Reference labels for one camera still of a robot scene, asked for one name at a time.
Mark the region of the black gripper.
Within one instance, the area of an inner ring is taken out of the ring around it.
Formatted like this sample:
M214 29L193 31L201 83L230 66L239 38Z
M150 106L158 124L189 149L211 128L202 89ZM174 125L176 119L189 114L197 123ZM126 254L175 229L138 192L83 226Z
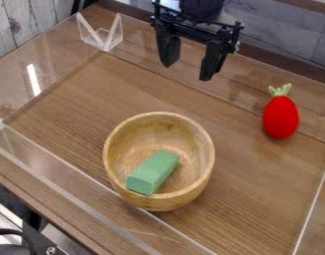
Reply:
M225 0L152 0L155 19L176 25L194 41L218 39L206 43L199 70L205 82L219 72L227 52L237 52L245 28L242 20L225 12L223 3ZM156 41L162 64L170 67L179 59L181 39L162 22L156 22Z

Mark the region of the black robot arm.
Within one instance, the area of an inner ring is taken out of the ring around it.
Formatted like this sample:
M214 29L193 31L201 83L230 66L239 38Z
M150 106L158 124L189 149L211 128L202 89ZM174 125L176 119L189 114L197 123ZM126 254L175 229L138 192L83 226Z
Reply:
M225 13L223 3L225 0L152 0L151 25L162 64L170 67L179 60L182 38L203 44L202 81L211 79L227 55L237 52L245 28L242 21Z

